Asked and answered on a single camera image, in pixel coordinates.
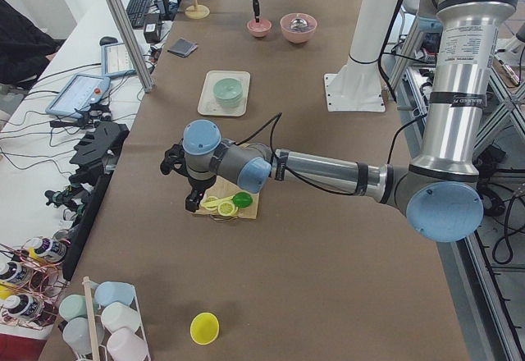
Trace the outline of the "green bowl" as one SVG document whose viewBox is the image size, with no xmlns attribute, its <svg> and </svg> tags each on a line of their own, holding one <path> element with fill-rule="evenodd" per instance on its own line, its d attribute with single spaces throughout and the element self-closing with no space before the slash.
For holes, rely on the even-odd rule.
<svg viewBox="0 0 525 361">
<path fill-rule="evenodd" d="M 214 84 L 212 92 L 221 107 L 238 107 L 243 97 L 242 84 L 235 78 L 220 79 Z"/>
</svg>

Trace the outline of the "grey folded cloth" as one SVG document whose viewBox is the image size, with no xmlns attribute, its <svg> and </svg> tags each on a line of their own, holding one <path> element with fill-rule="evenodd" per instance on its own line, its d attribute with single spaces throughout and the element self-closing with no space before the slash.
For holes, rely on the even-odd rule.
<svg viewBox="0 0 525 361">
<path fill-rule="evenodd" d="M 195 42 L 180 38 L 173 45 L 171 45 L 167 51 L 178 57 L 186 58 L 198 47 L 199 46 Z"/>
</svg>

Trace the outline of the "white cup rack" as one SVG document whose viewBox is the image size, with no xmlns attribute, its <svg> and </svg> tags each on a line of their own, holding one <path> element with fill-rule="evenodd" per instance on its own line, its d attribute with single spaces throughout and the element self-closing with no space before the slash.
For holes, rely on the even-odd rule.
<svg viewBox="0 0 525 361">
<path fill-rule="evenodd" d="M 121 281 L 82 280 L 83 294 L 59 306 L 62 340 L 75 360 L 152 358 L 135 286 Z"/>
</svg>

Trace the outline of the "blue teach pendant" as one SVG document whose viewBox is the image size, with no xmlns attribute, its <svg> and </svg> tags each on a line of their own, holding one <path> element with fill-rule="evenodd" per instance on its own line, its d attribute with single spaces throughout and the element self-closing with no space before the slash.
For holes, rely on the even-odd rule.
<svg viewBox="0 0 525 361">
<path fill-rule="evenodd" d="M 110 43 L 101 47 L 101 66 L 102 75 L 108 78 L 135 73 L 135 67 L 123 43 Z"/>
<path fill-rule="evenodd" d="M 88 111 L 103 99 L 110 84 L 106 76 L 75 74 L 45 112 L 58 117 L 81 118 L 81 112 Z"/>
</svg>

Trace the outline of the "yellow plastic cup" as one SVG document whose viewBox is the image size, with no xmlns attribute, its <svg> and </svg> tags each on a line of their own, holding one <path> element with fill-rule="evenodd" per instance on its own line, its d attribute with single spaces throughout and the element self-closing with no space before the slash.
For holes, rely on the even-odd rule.
<svg viewBox="0 0 525 361">
<path fill-rule="evenodd" d="M 199 313 L 190 323 L 189 333 L 194 343 L 198 345 L 209 345 L 219 336 L 219 320 L 213 313 Z"/>
</svg>

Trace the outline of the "wooden cutting board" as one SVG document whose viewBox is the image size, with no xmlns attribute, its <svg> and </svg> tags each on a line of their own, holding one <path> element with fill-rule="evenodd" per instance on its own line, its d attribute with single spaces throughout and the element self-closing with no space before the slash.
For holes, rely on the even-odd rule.
<svg viewBox="0 0 525 361">
<path fill-rule="evenodd" d="M 253 204 L 239 208 L 233 217 L 222 217 L 217 207 L 207 210 L 199 208 L 197 214 L 216 215 L 219 218 L 234 217 L 254 219 L 258 211 L 258 193 L 270 175 L 269 150 L 261 144 L 236 145 L 222 139 L 216 144 L 196 144 L 195 149 L 185 148 L 187 177 L 197 180 L 213 178 L 213 186 L 206 190 L 202 201 L 208 196 L 219 199 L 244 191 L 252 195 Z"/>
</svg>

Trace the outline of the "black keyboard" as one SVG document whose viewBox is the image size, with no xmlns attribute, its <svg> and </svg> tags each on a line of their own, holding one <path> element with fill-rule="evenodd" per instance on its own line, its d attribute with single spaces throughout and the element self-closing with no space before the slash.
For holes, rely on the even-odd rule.
<svg viewBox="0 0 525 361">
<path fill-rule="evenodd" d="M 151 2 L 152 0 L 129 0 L 126 6 L 126 15 L 134 30 L 144 27 L 145 17 L 148 14 Z"/>
</svg>

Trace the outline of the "aluminium frame post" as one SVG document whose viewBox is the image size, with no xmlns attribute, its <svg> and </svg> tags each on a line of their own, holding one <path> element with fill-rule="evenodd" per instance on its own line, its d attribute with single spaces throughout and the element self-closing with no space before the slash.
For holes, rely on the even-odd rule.
<svg viewBox="0 0 525 361">
<path fill-rule="evenodd" d="M 139 47 L 139 43 L 135 37 L 126 10 L 122 5 L 121 0 L 106 0 L 112 19 L 120 33 L 127 52 L 130 55 L 130 60 L 134 66 L 136 75 L 146 94 L 150 93 L 154 87 L 153 78 L 144 61 L 143 53 Z"/>
</svg>

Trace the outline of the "cream rabbit tray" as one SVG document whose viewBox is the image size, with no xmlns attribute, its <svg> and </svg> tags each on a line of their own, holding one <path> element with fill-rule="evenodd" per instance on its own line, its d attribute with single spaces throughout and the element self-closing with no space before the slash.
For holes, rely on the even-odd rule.
<svg viewBox="0 0 525 361">
<path fill-rule="evenodd" d="M 203 116 L 241 117 L 246 112 L 250 74 L 247 71 L 209 71 L 198 104 Z"/>
</svg>

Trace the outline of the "small pink bowl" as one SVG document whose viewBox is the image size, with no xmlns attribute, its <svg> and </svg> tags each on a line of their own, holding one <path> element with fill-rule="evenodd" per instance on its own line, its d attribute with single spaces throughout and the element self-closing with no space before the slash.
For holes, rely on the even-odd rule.
<svg viewBox="0 0 525 361">
<path fill-rule="evenodd" d="M 254 38 L 264 38 L 272 30 L 272 22 L 265 18 L 253 18 L 247 22 L 246 28 Z"/>
</svg>

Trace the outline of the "blue teach pendant far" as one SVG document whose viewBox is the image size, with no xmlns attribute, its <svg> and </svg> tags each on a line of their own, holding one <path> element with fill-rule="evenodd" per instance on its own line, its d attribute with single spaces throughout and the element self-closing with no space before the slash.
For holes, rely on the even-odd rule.
<svg viewBox="0 0 525 361">
<path fill-rule="evenodd" d="M 110 43 L 101 47 L 101 66 L 102 75 L 108 78 L 135 73 L 135 67 L 123 43 Z"/>
</svg>

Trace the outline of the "large pink bowl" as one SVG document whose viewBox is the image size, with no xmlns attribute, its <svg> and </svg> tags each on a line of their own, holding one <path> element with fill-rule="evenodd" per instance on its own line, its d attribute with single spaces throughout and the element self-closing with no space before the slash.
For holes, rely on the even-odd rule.
<svg viewBox="0 0 525 361">
<path fill-rule="evenodd" d="M 292 12 L 280 19 L 281 33 L 291 43 L 306 43 L 314 35 L 317 20 L 309 14 Z"/>
</svg>

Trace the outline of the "blue teach pendant near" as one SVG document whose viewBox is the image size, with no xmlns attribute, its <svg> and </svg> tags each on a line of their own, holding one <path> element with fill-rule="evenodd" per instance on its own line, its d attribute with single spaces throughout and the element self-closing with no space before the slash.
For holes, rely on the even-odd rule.
<svg viewBox="0 0 525 361">
<path fill-rule="evenodd" d="M 81 118 L 81 112 L 88 111 L 103 99 L 110 84 L 106 76 L 75 74 L 45 112 L 58 117 Z"/>
</svg>

